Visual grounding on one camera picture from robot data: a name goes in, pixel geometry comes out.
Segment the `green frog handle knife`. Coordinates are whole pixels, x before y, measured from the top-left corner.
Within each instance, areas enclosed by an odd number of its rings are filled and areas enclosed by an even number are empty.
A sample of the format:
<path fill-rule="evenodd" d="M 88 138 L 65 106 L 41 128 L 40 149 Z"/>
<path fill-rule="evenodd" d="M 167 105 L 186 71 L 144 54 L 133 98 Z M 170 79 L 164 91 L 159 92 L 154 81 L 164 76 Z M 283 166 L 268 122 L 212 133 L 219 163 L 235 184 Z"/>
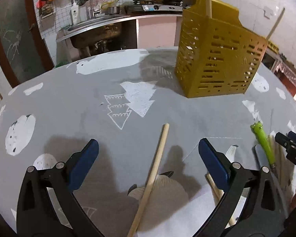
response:
<path fill-rule="evenodd" d="M 264 131 L 261 121 L 257 121 L 250 126 L 251 131 L 255 134 L 257 141 L 261 145 L 268 159 L 271 168 L 275 168 L 275 155 L 270 144 L 270 141 Z"/>

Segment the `yellow perforated utensil holder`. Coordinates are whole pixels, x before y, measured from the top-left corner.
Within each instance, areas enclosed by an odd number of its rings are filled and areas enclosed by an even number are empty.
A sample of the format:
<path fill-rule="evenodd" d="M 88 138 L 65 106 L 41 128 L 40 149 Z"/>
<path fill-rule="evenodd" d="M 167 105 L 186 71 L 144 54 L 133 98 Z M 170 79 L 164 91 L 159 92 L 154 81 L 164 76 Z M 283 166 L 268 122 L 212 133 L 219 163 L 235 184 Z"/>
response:
<path fill-rule="evenodd" d="M 187 98 L 243 94 L 267 40 L 242 26 L 239 10 L 220 0 L 192 0 L 183 10 L 175 74 Z"/>

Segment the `thin wooden chopstick in holder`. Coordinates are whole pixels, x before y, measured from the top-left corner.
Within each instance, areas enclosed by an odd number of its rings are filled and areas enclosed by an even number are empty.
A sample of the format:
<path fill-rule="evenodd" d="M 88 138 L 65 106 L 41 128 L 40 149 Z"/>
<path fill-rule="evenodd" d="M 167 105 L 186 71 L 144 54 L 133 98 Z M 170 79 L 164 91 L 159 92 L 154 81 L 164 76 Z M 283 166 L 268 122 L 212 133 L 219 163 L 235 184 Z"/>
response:
<path fill-rule="evenodd" d="M 268 41 L 271 36 L 273 35 L 273 33 L 275 32 L 276 28 L 278 27 L 279 23 L 281 22 L 282 18 L 283 18 L 283 15 L 285 14 L 285 7 L 283 7 L 281 13 L 279 14 L 275 24 L 273 25 L 273 27 L 271 28 L 271 31 L 268 33 L 268 35 L 266 36 L 266 40 Z"/>

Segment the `grey patterned tablecloth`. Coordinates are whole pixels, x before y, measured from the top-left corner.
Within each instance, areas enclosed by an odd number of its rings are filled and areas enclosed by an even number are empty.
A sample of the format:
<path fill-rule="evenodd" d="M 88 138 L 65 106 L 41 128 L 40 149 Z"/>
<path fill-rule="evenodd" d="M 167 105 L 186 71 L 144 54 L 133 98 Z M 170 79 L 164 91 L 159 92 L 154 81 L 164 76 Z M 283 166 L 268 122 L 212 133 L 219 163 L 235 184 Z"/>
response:
<path fill-rule="evenodd" d="M 0 214 L 16 228 L 25 170 L 50 168 L 90 139 L 100 154 L 75 195 L 106 236 L 126 236 L 138 203 L 128 188 L 148 174 L 162 125 L 169 135 L 160 171 L 174 171 L 175 194 L 159 201 L 160 217 L 141 236 L 192 236 L 214 202 L 198 141 L 206 137 L 236 158 L 256 163 L 250 125 L 296 131 L 296 102 L 261 65 L 243 94 L 188 99 L 174 75 L 177 49 L 131 49 L 53 69 L 14 89 L 0 105 Z"/>

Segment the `brown framed glass door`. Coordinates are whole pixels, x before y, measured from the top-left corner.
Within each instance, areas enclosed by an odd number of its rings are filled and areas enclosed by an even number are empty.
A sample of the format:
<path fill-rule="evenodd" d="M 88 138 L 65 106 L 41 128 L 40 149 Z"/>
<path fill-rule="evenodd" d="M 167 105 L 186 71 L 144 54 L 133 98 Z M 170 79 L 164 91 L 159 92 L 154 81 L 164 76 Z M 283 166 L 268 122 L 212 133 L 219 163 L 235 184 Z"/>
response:
<path fill-rule="evenodd" d="M 33 0 L 0 0 L 0 67 L 11 87 L 54 67 Z"/>

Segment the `gas stove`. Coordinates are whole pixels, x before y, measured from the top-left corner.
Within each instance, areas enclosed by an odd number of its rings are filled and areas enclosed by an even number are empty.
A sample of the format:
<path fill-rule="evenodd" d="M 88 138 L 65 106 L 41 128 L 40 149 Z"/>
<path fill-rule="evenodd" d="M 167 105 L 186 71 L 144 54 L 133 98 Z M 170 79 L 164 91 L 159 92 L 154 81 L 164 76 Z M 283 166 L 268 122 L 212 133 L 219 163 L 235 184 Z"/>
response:
<path fill-rule="evenodd" d="M 132 4 L 125 6 L 127 14 L 174 13 L 181 14 L 186 7 L 164 4 Z"/>

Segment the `steel sink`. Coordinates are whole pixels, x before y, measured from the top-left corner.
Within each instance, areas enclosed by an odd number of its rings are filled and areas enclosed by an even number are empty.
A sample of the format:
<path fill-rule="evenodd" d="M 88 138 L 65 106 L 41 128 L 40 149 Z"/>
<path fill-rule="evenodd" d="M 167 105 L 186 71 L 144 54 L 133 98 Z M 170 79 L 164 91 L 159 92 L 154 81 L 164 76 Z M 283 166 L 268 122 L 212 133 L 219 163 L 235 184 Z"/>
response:
<path fill-rule="evenodd" d="M 119 38 L 125 31 L 124 25 L 135 20 L 125 14 L 111 14 L 86 20 L 58 32 L 56 42 L 69 40 L 76 49 L 82 49 L 100 41 Z"/>

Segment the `white soap bottle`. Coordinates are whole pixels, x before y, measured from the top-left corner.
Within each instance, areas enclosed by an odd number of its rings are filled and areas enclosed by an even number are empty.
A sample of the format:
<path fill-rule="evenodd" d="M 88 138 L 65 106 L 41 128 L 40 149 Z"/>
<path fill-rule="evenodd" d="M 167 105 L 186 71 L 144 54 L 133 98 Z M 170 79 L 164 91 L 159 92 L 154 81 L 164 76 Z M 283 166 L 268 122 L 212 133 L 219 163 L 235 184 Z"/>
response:
<path fill-rule="evenodd" d="M 77 23 L 80 22 L 79 6 L 75 1 L 73 1 L 71 5 L 70 16 L 71 16 L 71 21 L 73 25 L 76 25 Z"/>

